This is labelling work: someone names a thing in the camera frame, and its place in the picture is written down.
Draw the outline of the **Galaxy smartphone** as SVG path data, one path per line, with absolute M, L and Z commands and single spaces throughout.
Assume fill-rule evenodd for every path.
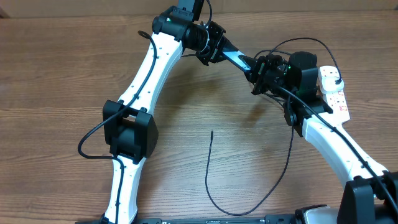
M 231 62 L 233 65 L 238 67 L 243 72 L 250 71 L 250 66 L 241 58 L 244 54 L 237 50 L 237 51 L 229 51 L 223 52 L 223 57 Z

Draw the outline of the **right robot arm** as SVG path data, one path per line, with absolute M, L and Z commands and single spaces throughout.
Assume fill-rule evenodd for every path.
M 238 59 L 254 85 L 253 94 L 270 91 L 285 100 L 287 124 L 321 153 L 344 187 L 339 208 L 301 208 L 292 223 L 397 223 L 397 173 L 367 155 L 343 129 L 332 105 L 317 94 L 316 55 Z

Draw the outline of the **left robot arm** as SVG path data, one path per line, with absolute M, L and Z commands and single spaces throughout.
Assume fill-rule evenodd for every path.
M 118 101 L 103 107 L 105 141 L 113 155 L 113 184 L 102 223 L 132 223 L 137 215 L 141 170 L 157 144 L 159 132 L 154 109 L 164 83 L 185 49 L 195 51 L 204 65 L 229 60 L 248 68 L 240 51 L 212 20 L 199 24 L 203 1 L 179 1 L 155 17 L 146 56 L 128 89 Z

